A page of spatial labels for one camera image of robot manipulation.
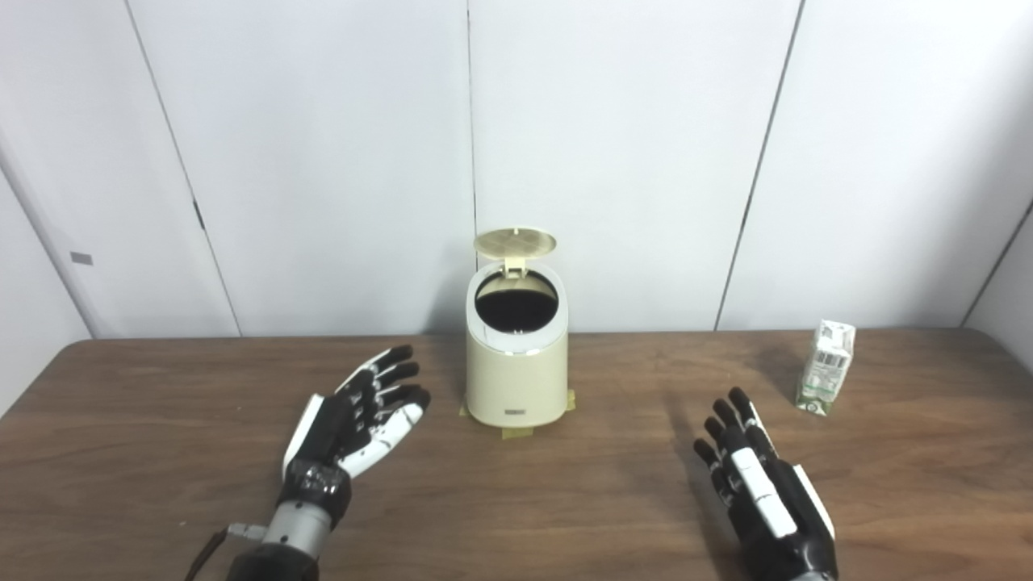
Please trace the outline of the white and black left hand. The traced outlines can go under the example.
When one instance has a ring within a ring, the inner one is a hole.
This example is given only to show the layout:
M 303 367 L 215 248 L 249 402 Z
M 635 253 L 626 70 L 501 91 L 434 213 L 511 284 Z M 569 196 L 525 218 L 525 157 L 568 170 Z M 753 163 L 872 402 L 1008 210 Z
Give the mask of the white and black left hand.
M 399 345 L 366 360 L 331 395 L 314 394 L 282 461 L 278 504 L 313 504 L 335 529 L 351 501 L 352 481 L 383 460 L 420 423 L 431 394 L 409 385 L 420 371 Z

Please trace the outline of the white and black right hand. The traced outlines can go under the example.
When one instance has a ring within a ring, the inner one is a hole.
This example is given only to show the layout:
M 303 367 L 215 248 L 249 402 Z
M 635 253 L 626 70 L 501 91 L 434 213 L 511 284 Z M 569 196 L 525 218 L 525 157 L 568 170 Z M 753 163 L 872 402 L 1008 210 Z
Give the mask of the white and black right hand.
M 804 467 L 783 459 L 741 387 L 713 402 L 694 452 L 753 580 L 839 580 L 836 529 Z

